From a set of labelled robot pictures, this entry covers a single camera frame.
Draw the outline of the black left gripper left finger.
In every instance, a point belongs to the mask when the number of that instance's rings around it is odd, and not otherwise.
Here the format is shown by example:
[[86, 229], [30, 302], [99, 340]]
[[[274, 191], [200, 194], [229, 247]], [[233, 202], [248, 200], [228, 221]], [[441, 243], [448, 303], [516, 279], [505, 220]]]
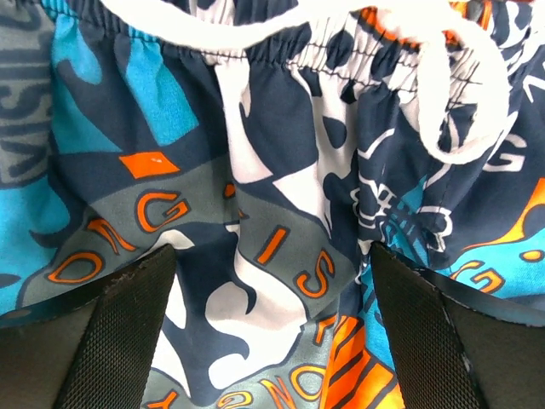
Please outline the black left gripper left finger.
[[165, 245], [1, 317], [1, 406], [137, 408], [175, 275]]

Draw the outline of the colourful patterned shorts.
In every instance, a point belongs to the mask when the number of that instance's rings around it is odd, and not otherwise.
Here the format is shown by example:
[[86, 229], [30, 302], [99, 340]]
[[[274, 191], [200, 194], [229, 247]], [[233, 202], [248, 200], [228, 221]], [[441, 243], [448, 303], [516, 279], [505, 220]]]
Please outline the colourful patterned shorts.
[[375, 242], [544, 313], [543, 2], [2, 2], [1, 317], [171, 246], [137, 408], [408, 408]]

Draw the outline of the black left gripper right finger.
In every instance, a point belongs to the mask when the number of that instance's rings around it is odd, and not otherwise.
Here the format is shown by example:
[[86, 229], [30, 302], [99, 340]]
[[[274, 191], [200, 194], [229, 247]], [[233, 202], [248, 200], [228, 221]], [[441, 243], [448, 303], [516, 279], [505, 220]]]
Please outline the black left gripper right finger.
[[376, 300], [408, 408], [542, 408], [544, 313], [370, 249]]

